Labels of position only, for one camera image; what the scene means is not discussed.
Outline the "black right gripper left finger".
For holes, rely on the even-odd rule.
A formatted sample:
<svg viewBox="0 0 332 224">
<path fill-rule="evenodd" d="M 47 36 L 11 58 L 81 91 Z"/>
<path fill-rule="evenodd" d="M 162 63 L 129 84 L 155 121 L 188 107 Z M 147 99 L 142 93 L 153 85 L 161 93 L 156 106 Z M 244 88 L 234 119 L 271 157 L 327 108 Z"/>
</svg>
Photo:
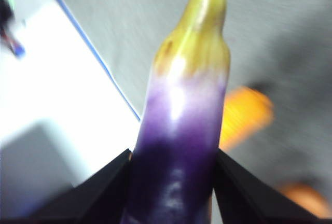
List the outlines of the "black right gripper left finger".
<svg viewBox="0 0 332 224">
<path fill-rule="evenodd" d="M 50 200 L 33 214 L 33 223 L 120 223 L 130 156 L 126 149 L 85 182 Z"/>
</svg>

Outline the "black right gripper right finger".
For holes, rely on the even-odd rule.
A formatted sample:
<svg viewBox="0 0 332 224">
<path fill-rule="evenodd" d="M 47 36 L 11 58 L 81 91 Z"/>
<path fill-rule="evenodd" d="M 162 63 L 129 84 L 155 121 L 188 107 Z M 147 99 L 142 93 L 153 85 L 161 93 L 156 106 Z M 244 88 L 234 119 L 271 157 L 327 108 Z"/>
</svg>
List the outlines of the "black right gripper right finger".
<svg viewBox="0 0 332 224">
<path fill-rule="evenodd" d="M 223 223 L 311 223 L 311 213 L 221 150 L 216 157 L 214 190 Z"/>
</svg>

